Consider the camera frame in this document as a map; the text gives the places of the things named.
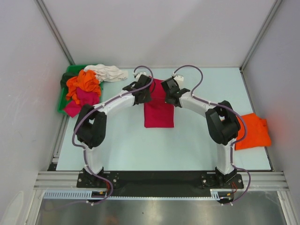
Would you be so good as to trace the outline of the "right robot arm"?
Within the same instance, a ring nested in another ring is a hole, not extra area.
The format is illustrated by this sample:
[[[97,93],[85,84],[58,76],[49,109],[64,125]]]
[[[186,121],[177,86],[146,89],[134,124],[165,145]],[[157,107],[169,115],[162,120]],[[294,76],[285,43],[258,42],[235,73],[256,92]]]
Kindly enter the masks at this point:
[[[214,104],[200,100],[190,90],[181,89],[174,78],[162,81],[161,85],[167,104],[189,109],[206,119],[209,135],[217,144],[216,182],[221,188],[229,187],[237,174],[233,166],[233,148],[240,130],[240,123],[230,103],[223,101]]]

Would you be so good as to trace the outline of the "crimson t shirt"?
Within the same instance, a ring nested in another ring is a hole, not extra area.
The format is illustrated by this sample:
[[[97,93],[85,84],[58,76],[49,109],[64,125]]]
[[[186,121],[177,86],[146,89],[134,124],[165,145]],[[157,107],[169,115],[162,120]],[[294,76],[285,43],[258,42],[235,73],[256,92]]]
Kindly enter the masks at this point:
[[[162,80],[154,79],[150,86],[151,101],[144,104],[146,128],[174,128],[174,106],[165,102]]]

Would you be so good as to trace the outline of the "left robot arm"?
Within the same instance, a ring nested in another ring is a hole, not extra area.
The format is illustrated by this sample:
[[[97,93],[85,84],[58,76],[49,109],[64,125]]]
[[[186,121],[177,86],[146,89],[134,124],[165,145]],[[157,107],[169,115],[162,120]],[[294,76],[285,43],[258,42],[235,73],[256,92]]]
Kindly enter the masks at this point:
[[[124,87],[116,96],[95,106],[85,105],[81,109],[74,127],[72,144],[82,148],[83,168],[89,173],[87,182],[93,187],[97,188],[103,181],[108,181],[100,173],[104,167],[97,153],[97,147],[105,139],[108,116],[125,108],[149,102],[153,81],[153,77],[141,74],[137,81]]]

